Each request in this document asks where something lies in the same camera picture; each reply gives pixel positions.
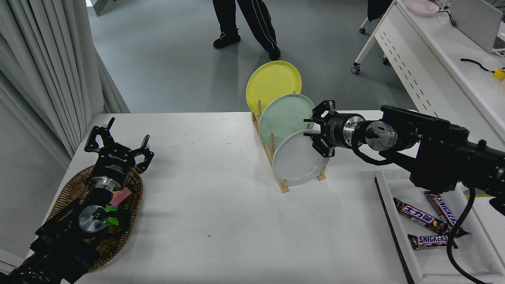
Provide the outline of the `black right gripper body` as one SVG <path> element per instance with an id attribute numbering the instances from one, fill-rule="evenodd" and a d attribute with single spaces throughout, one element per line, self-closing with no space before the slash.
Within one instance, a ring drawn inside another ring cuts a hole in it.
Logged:
<path id="1" fill-rule="evenodd" d="M 326 114 L 323 123 L 323 140 L 328 147 L 350 148 L 344 139 L 343 128 L 349 114 Z"/>

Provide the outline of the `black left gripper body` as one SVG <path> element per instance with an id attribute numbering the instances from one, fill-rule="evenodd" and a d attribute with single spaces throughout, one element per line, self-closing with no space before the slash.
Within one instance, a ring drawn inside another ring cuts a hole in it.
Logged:
<path id="1" fill-rule="evenodd" d="M 135 165 L 131 152 L 130 148 L 121 144 L 103 146 L 91 172 L 91 184 L 96 185 L 100 180 L 111 179 L 119 187 L 124 187 L 128 175 Z"/>

